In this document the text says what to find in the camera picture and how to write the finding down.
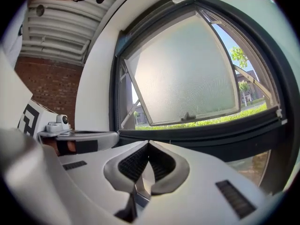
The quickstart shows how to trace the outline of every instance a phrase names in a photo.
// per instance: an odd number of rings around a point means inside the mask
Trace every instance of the camera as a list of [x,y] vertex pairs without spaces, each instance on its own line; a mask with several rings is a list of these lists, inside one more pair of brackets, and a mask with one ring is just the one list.
[[57,115],[56,122],[49,122],[48,125],[46,125],[46,131],[49,133],[56,133],[69,129],[70,125],[68,117],[64,114]]

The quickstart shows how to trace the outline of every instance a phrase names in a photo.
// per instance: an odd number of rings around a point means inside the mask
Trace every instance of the white ceiling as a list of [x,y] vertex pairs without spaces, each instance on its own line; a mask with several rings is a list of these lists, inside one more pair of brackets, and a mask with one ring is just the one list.
[[[108,9],[116,0],[82,2],[36,0],[29,6],[23,24],[20,56],[38,57],[84,66],[90,44],[96,40]],[[45,7],[39,17],[38,5]]]

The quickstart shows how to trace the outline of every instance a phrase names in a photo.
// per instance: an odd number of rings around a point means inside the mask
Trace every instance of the window hinge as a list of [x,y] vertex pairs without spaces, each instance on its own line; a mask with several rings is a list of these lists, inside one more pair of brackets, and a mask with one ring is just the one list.
[[277,109],[276,110],[276,115],[279,117],[279,118],[282,118],[282,109],[281,108],[279,108],[279,109]]
[[127,75],[127,72],[122,75],[122,77],[120,78],[120,82],[124,79],[124,77],[126,77],[126,75]]
[[130,116],[134,113],[137,105],[140,103],[140,100],[138,99],[136,101],[135,104],[133,104],[132,108],[130,109],[129,113],[127,114],[127,116],[125,117],[125,119],[122,121],[121,123],[121,128],[124,129],[124,125],[126,124],[126,122],[128,121],[128,119],[130,118]]
[[222,24],[221,21],[211,21],[210,23],[211,23],[211,24]]
[[121,63],[121,67],[122,67],[124,73],[126,73],[126,72],[127,72],[127,68],[126,68],[126,66],[124,65],[124,63]]
[[270,91],[263,86],[259,81],[257,81],[254,77],[249,75],[246,71],[241,69],[240,67],[233,65],[234,69],[238,71],[240,74],[242,74],[245,78],[247,78],[251,83],[255,84],[267,97],[270,99],[270,104],[274,105],[273,97]]

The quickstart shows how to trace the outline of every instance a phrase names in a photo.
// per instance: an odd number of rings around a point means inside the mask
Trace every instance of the frosted glass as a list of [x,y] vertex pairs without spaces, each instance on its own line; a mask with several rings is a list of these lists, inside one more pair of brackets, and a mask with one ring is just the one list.
[[199,15],[170,26],[128,60],[129,74],[152,125],[239,110],[234,72],[223,47]]

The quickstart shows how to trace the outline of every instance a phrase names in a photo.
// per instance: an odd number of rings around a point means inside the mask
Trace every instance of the black strap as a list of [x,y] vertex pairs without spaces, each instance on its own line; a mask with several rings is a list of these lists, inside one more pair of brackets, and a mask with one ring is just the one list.
[[78,154],[98,151],[97,140],[76,141],[75,144],[76,144],[76,152]]
[[60,156],[76,154],[76,152],[71,152],[69,150],[67,141],[57,140],[56,145]]

